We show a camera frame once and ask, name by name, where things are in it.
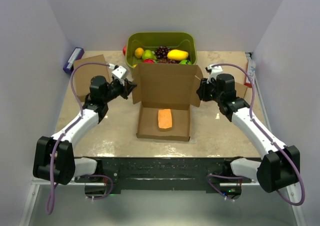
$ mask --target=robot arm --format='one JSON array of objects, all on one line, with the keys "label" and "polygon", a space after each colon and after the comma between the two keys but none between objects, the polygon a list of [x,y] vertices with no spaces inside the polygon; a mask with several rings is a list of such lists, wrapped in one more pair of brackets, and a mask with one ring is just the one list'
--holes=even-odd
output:
[{"label": "robot arm", "polygon": [[221,66],[215,67],[214,64],[209,65],[206,70],[210,73],[210,77],[201,80],[197,91],[200,100],[216,101],[220,112],[250,139],[262,159],[261,162],[242,157],[226,160],[222,175],[257,180],[268,193],[297,183],[299,181],[297,175],[275,147],[275,143],[290,157],[298,170],[300,170],[299,150],[295,146],[287,146],[276,138],[252,113],[255,123],[271,136],[273,142],[270,142],[258,129],[251,118],[249,104],[243,98],[236,96],[235,79],[232,75],[223,73]]},{"label": "robot arm", "polygon": [[128,95],[136,85],[127,80],[127,74],[127,69],[115,66],[111,83],[108,83],[103,76],[92,78],[90,93],[80,113],[59,132],[51,137],[43,136],[38,140],[33,165],[35,177],[50,180],[50,154],[62,134],[55,156],[54,181],[66,185],[73,177],[95,173],[97,161],[87,157],[74,158],[74,149],[87,132],[104,119],[108,111],[108,102],[118,96],[128,99]]}]

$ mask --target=white wall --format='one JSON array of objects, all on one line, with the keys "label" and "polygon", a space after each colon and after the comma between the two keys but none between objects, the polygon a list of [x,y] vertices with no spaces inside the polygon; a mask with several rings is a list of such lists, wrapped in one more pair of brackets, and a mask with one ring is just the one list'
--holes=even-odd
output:
[{"label": "white wall", "polygon": [[67,39],[120,50],[143,31],[185,31],[198,50],[253,51],[282,0],[49,0]]},{"label": "white wall", "polygon": [[319,0],[283,0],[253,54],[271,129],[301,153],[308,226],[320,220],[319,12]]},{"label": "white wall", "polygon": [[18,225],[36,142],[55,127],[72,49],[47,0],[0,0],[0,221]]}]

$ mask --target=red apple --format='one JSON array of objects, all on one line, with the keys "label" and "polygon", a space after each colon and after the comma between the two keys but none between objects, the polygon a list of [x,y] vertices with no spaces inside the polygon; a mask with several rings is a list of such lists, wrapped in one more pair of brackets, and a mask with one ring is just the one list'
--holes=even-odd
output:
[{"label": "red apple", "polygon": [[125,45],[122,49],[122,53],[124,56],[126,56],[126,50],[127,50],[127,45]]},{"label": "red apple", "polygon": [[152,59],[146,59],[146,60],[143,60],[143,63],[149,63],[149,64],[154,64],[155,63],[155,61],[154,60],[152,60]]}]

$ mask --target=orange sponge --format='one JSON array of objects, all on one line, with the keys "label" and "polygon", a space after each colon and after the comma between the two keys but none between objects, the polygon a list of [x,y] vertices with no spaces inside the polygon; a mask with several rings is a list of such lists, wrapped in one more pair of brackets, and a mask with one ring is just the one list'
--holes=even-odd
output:
[{"label": "orange sponge", "polygon": [[171,109],[160,109],[158,111],[158,126],[161,130],[169,130],[172,128]]}]

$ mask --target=white sticker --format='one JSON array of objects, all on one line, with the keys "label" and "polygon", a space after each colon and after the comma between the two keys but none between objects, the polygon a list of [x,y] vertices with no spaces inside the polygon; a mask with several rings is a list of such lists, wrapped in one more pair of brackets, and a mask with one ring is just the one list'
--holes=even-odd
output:
[{"label": "white sticker", "polygon": [[72,65],[73,65],[73,63],[70,62],[66,68],[71,69]]},{"label": "white sticker", "polygon": [[76,57],[78,56],[78,54],[80,53],[81,51],[81,48],[76,48],[73,53],[71,54],[69,60],[68,60],[68,63],[73,63],[76,59]]},{"label": "white sticker", "polygon": [[[252,80],[253,83],[255,83],[255,74],[256,74],[256,62],[253,61],[251,58],[248,60],[248,69],[247,73],[249,75],[249,78]],[[246,77],[245,82],[247,84],[250,84],[249,79]]]}]

